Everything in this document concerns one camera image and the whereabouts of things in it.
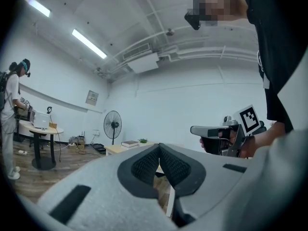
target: black t-shirt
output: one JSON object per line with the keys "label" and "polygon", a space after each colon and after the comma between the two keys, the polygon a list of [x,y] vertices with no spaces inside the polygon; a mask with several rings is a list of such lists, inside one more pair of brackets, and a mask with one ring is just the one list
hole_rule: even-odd
{"label": "black t-shirt", "polygon": [[247,18],[256,27],[259,50],[264,72],[270,80],[269,89],[265,89],[267,101],[267,119],[283,122],[285,131],[293,127],[277,94],[296,70],[307,47],[306,36],[295,31],[281,0],[246,0]]}

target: white ceiling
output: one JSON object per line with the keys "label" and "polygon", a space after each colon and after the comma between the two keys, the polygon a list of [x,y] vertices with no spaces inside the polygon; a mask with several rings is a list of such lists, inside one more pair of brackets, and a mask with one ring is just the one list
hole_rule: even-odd
{"label": "white ceiling", "polygon": [[[174,47],[192,49],[191,52],[201,47],[220,47],[222,52],[224,46],[227,52],[232,47],[246,50],[251,61],[258,50],[255,28],[247,20],[219,22],[216,27],[202,26],[194,31],[184,20],[189,0],[37,1],[51,10],[51,16],[26,6],[23,23],[86,67],[100,67],[105,73],[123,65],[125,74],[130,69],[122,64],[123,53],[145,43],[150,43],[158,55]],[[168,28],[175,30],[173,36],[165,35]],[[79,42],[72,36],[73,29],[105,52],[107,58],[103,60]]]}

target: white pants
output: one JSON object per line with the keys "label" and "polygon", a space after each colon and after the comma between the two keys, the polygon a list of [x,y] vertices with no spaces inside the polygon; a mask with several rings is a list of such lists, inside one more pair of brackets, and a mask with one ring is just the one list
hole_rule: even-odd
{"label": "white pants", "polygon": [[11,116],[4,122],[1,121],[1,126],[3,161],[6,167],[7,174],[13,175],[13,136],[16,128],[15,116]]}

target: black electric fan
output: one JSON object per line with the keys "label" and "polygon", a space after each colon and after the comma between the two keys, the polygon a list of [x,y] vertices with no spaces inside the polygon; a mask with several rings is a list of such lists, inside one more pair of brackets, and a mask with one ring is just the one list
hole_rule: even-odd
{"label": "black electric fan", "polygon": [[122,120],[117,111],[110,111],[104,120],[104,131],[108,138],[112,139],[114,144],[115,139],[119,136],[122,129]]}

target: wooden floor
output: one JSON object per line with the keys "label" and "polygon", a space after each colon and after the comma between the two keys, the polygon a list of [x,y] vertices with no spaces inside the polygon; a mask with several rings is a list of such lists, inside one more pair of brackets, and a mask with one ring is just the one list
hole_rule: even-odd
{"label": "wooden floor", "polygon": [[[27,151],[28,155],[19,155],[19,150]],[[17,193],[36,203],[40,196],[52,185],[56,184],[61,179],[73,173],[75,170],[79,169],[91,160],[104,156],[99,154],[92,147],[86,147],[87,154],[78,154],[75,150],[65,148],[62,149],[61,162],[59,162],[59,145],[55,145],[54,150],[55,159],[57,162],[56,167],[48,171],[40,171],[31,165],[34,158],[34,148],[33,146],[29,148],[29,140],[25,139],[22,143],[14,142],[14,161],[16,166],[21,168],[20,179],[11,181]],[[50,156],[50,148],[47,144],[45,144],[44,149],[41,150],[41,156],[45,153],[46,156]],[[3,165],[1,151],[0,155],[0,161]],[[155,176],[154,187],[159,192],[159,204],[166,212],[170,192],[169,182],[166,177],[158,178]]]}

